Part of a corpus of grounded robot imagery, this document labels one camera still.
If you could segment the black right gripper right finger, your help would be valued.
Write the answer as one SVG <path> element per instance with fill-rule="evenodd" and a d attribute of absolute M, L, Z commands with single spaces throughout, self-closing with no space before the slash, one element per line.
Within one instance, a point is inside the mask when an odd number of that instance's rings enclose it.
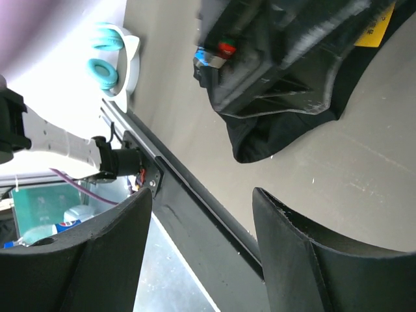
<path fill-rule="evenodd" d="M 344 236 L 263 188 L 252 210 L 272 311 L 415 310 L 415 252 Z"/>

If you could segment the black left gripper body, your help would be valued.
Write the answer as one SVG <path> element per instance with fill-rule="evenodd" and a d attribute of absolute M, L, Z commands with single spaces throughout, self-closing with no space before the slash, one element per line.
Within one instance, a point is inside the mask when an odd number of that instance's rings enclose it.
<path fill-rule="evenodd" d="M 213 109 L 251 118 L 329 109 L 339 68 L 392 1 L 202 1 L 197 68 Z"/>

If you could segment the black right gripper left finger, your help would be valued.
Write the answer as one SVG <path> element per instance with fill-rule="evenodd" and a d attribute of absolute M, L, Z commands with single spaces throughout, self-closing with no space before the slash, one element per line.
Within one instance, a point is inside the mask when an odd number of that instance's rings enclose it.
<path fill-rule="evenodd" d="M 1 310 L 132 311 L 151 210 L 143 188 L 62 233 L 1 249 Z"/>

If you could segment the black t shirt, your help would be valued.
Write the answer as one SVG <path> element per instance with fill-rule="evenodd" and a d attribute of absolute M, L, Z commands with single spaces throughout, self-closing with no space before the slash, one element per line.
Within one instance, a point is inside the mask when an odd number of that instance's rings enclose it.
<path fill-rule="evenodd" d="M 339 120 L 359 79 L 371 60 L 388 39 L 415 15 L 415 1 L 401 1 L 394 9 L 379 47 L 355 47 L 341 64 L 328 110 L 318 115 L 284 112 L 238 119 L 222 116 L 226 124 L 234 159 L 241 164 L 254 163 L 275 155 L 297 138 L 327 122 Z"/>

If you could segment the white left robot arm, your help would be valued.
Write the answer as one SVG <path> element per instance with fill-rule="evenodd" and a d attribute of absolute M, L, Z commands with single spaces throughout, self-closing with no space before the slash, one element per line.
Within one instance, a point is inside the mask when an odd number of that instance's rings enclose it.
<path fill-rule="evenodd" d="M 335 120 L 339 66 L 392 1 L 163 1 L 175 22 L 200 12 L 194 76 L 225 120 L 235 159 L 253 163 Z M 1 162 L 21 151 L 75 178 L 138 171 L 104 138 L 85 139 L 1 89 Z"/>

